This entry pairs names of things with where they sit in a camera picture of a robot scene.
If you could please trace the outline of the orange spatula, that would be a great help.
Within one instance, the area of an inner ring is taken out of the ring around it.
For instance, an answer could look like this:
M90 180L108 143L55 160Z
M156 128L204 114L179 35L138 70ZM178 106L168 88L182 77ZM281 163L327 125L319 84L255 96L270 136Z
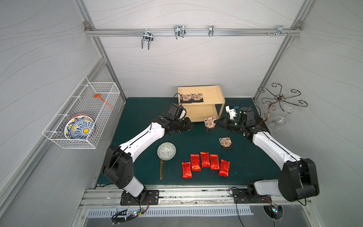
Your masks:
M103 98L102 98L102 94L99 94L99 93L97 93L97 94L95 94L94 95L94 98L98 98L98 99L100 99L101 101L103 101L107 106L109 106L111 109L114 109L114 107L113 106L111 106L108 102L106 102Z

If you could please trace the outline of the green patterned hand fan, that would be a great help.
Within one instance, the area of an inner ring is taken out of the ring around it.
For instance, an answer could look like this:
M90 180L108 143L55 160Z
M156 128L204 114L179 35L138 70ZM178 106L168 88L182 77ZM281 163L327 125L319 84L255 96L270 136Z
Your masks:
M162 180L164 175L164 162L174 158L176 155L176 146L170 142L164 142L158 147L157 155L160 158L160 180Z

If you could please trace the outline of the metal double hook left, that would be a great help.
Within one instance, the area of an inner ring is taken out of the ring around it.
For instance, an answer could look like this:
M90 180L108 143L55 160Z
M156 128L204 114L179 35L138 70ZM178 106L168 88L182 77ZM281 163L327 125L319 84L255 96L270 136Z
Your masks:
M145 31L143 33L142 40L141 40L141 48L143 49L145 46L145 43L147 43L147 49L150 50L151 42L153 40L154 40L154 35L149 31Z

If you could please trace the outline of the green table mat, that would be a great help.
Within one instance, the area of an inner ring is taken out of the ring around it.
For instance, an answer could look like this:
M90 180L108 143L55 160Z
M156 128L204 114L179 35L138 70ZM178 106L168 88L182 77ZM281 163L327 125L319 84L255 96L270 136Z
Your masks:
M142 132L153 118L168 111L177 99L172 97L130 97L126 101L112 143L120 145ZM221 148L219 138L230 137L233 149ZM176 146L173 159L164 162L160 180L158 147L170 142ZM229 177L218 171L203 168L193 172L192 178L183 179L182 163L189 162L192 154L208 152L220 160L230 162ZM136 178L145 185L247 185L254 180L278 179L281 171L276 163L259 147L239 133L216 127L207 131L203 122L194 123L190 131L172 132L150 145L135 161Z

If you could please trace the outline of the small metal hook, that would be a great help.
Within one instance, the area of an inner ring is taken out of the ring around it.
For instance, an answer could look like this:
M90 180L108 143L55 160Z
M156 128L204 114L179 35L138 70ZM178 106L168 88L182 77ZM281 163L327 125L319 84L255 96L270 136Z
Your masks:
M211 25L209 27L209 33L208 33L208 35L209 35L209 37L212 37L214 35L214 26L213 25Z

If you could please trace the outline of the copper glass holder stand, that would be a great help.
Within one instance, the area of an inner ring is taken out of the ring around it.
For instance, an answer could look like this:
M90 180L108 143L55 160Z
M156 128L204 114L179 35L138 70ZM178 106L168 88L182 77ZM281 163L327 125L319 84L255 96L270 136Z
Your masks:
M270 112L275 111L277 106L279 106L280 109L284 106L284 104L292 104L295 107L301 107L301 108L305 108L305 107L308 106L308 103L306 101L302 100L302 99L299 99L297 101L297 103L293 103L291 101L291 99L301 96L301 92L299 90L291 89L290 93L292 95L291 96L285 96L284 94L282 94L283 86L281 84L272 83L271 86L272 86L272 88L280 88L279 93L274 94L269 89L267 89L266 87L259 87L258 88L258 92L265 93L267 91L268 93L270 93L272 95L272 97L263 97L262 100L261 100L263 105L267 106L267 113L266 113L265 119L263 119L258 124L258 126L260 126L260 127L262 127L262 125L265 122L268 122L270 120L270 116L271 116Z

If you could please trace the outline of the metal hook right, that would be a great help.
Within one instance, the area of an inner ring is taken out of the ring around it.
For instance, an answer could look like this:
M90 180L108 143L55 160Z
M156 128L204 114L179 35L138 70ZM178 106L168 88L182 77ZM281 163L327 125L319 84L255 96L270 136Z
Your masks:
M266 33L268 36L275 36L275 37L278 37L278 36L285 36L285 37L288 37L288 36L291 36L292 33L291 32L285 32L284 31L284 27L281 25L277 28L277 30L275 32L267 32Z

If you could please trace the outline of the metal double hook middle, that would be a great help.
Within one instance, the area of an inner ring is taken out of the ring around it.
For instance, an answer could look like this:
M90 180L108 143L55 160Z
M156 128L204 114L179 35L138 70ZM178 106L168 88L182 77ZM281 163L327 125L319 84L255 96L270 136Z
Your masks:
M186 30L185 30L185 26L183 25L177 25L174 27L174 33L175 33L175 38L178 39L179 37L184 38L185 34L186 34Z

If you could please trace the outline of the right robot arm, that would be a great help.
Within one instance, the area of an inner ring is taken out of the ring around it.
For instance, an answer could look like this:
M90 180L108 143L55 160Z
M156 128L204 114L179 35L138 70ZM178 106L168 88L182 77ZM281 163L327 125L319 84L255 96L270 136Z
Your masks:
M229 118L221 118L214 123L226 130L241 133L263 150L281 170L277 180L257 180L251 183L248 186L249 194L282 196L290 202L319 195L316 164L311 159L303 159L285 148L262 126L247 126L242 121Z

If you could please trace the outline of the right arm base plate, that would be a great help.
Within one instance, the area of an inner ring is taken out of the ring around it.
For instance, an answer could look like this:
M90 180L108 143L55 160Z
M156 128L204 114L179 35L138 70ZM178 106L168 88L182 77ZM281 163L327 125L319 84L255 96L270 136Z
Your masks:
M235 204L272 203L272 199L269 195L252 195L248 193L247 189L232 187L229 189L228 193L232 196Z

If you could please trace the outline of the red tea bag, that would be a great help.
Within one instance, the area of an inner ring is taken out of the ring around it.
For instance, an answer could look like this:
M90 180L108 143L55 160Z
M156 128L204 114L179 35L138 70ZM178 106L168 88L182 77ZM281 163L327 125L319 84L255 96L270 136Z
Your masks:
M191 155L191 165L192 165L192 171L193 172L200 172L201 171L200 156L198 154L192 154Z
M230 170L230 162L221 160L218 175L223 177L229 177L229 170Z
M183 177L183 179L192 178L191 162L183 162L182 163L182 177Z
M211 170L220 170L220 163L218 155L210 155L210 169Z
M210 168L210 158L208 152L201 152L200 153L201 158L201 166L202 168Z

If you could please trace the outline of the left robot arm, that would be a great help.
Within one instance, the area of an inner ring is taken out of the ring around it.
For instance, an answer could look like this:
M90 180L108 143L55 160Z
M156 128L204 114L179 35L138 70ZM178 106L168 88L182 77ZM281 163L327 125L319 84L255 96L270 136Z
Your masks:
M104 179L110 180L135 198L143 200L146 187L134 176L134 162L150 145L172 131L189 131L193 123L188 117L170 120L165 116L153 119L141 133L121 145L106 150L102 166Z

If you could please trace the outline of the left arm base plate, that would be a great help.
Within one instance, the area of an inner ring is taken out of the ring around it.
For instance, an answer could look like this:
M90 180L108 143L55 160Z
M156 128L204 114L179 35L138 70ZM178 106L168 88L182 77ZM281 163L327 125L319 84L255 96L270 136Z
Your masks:
M134 197L127 191L124 191L121 196L120 205L158 205L159 193L159 190L143 190L139 196Z

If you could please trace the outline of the metal double hook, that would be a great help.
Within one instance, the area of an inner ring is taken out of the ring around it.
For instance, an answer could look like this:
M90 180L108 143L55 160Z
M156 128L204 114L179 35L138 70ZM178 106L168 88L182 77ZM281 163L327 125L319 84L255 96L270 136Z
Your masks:
M186 30L185 30L185 26L183 25L177 25L174 27L174 33L175 33L175 38L178 39L179 37L184 38L185 34L186 34Z
M147 43L147 49L150 50L151 42L153 40L154 40L154 35L149 31L145 31L143 33L142 40L141 40L141 48L143 49L145 46L145 43Z

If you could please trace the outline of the blue yellow patterned plate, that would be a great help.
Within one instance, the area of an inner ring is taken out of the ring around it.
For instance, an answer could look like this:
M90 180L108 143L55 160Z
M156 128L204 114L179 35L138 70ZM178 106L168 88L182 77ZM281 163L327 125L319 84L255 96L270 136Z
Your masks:
M95 121L92 117L79 114L66 123L64 136L70 140L86 140L92 134L94 125Z

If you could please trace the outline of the metal rail bar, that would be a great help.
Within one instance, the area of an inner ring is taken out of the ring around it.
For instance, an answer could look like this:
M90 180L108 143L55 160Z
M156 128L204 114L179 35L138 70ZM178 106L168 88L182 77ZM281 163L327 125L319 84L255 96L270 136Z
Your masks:
M184 37L209 37L209 28L186 28ZM277 28L214 28L213 37L269 37L267 32L275 32ZM88 37L139 37L145 31L151 32L154 37L175 37L173 28L166 29L93 29L85 31ZM303 31L284 28L285 32L291 32L291 36L300 36Z

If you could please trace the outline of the wooden two-tier shelf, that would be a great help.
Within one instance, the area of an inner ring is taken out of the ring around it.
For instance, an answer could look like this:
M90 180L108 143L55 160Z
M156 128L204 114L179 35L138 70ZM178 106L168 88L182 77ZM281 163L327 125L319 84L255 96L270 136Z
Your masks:
M216 116L221 118L226 100L220 85L178 87L181 95L201 93L203 102L185 103L182 106L186 109L186 116L192 123L204 122L205 119Z

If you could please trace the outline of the clear wine glass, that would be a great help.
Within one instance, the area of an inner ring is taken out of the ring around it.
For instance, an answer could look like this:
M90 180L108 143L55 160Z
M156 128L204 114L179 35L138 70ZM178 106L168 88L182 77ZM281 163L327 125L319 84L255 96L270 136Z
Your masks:
M281 108L284 112L283 115L275 117L269 124L270 131L278 131L286 125L286 116L289 114L294 114L294 108L292 104L284 104Z

